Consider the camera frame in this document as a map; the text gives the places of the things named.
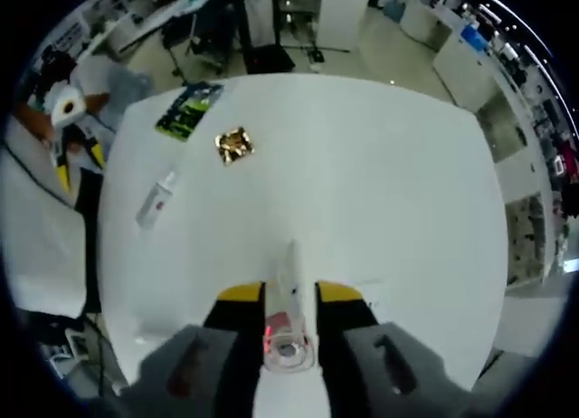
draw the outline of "black cable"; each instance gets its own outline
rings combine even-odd
[[[108,124],[105,124],[104,122],[102,122],[102,119],[100,119],[99,117],[97,117],[95,114],[87,112],[90,116],[92,116],[92,118],[97,121],[99,124],[101,124],[102,127],[106,128],[108,131],[110,131],[113,135],[116,135],[117,132],[115,130],[112,129],[111,126],[109,126]]]
[[[487,372],[490,370],[490,368],[497,363],[498,359],[499,359],[501,356],[503,356],[504,353],[505,353],[505,352],[503,352],[502,350],[500,350],[500,351],[497,352],[496,355],[493,356],[493,358],[490,360],[490,362],[489,362],[488,364],[486,364],[486,365],[484,366],[484,368],[482,369],[482,371],[480,372],[480,374],[479,374],[479,379],[480,379],[481,377],[483,377],[483,376],[485,375],[485,373],[487,373]]]
[[[26,167],[26,165],[23,163],[22,160],[20,160],[20,158],[18,158],[18,156],[14,153],[14,151],[8,146],[8,144],[3,141],[2,145],[4,146],[4,148],[6,149],[6,151],[8,152],[8,154],[14,159],[14,161],[18,164],[19,167],[22,168],[22,170],[34,181],[34,183],[40,187],[46,194],[50,195],[52,198],[56,199],[59,203],[71,208],[72,210],[74,210],[66,201],[64,201],[62,198],[60,198],[57,194],[53,193],[50,189],[48,189],[45,185],[43,185],[38,178],[36,178],[32,171],[30,169],[28,169],[28,167]]]
[[[104,360],[102,358],[102,339],[104,338],[104,335],[102,335],[102,331],[100,330],[99,326],[92,321],[88,315],[85,314],[85,320],[87,322],[87,324],[93,328],[96,332],[97,335],[99,336],[99,397],[104,397],[105,394],[105,363]]]

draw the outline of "white cabinet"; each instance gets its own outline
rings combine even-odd
[[[318,47],[352,51],[368,0],[322,0],[319,13]]]
[[[419,43],[427,43],[436,30],[437,21],[438,19],[426,6],[418,1],[412,1],[406,6],[400,28]]]
[[[533,153],[529,148],[498,162],[495,171],[505,204],[535,195],[541,190],[533,166]]]
[[[456,34],[442,46],[433,66],[457,106],[471,112],[478,111],[499,91],[476,51]]]

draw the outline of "white table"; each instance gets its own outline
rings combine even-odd
[[[209,0],[176,0],[171,5],[164,6],[150,15],[142,25],[139,26],[137,32],[127,39],[127,41],[119,46],[119,52],[124,52],[131,45],[147,38],[150,34],[158,31],[161,27],[171,21],[173,18],[182,15],[191,14],[194,11],[201,9]]]
[[[508,237],[474,116],[382,83],[241,77],[186,143],[154,130],[181,90],[125,115],[100,202],[100,298],[129,382],[140,361],[217,294],[265,280],[290,240],[303,274],[357,287],[470,389],[492,346]],[[251,157],[225,167],[214,138],[243,126]],[[135,221],[171,166],[181,176],[152,231]],[[142,326],[157,339],[138,341]]]

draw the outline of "green packet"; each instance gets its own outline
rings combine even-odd
[[[219,99],[222,92],[222,85],[212,85],[204,81],[187,86],[157,121],[155,128],[171,138],[187,141],[205,112]]]

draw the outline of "chair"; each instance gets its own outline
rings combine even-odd
[[[171,49],[188,41],[185,54],[203,56],[220,74],[229,61],[235,36],[234,14],[228,5],[229,0],[210,0],[198,11],[176,17],[163,27],[161,43],[175,65],[173,75],[179,76],[184,86],[189,81]]]

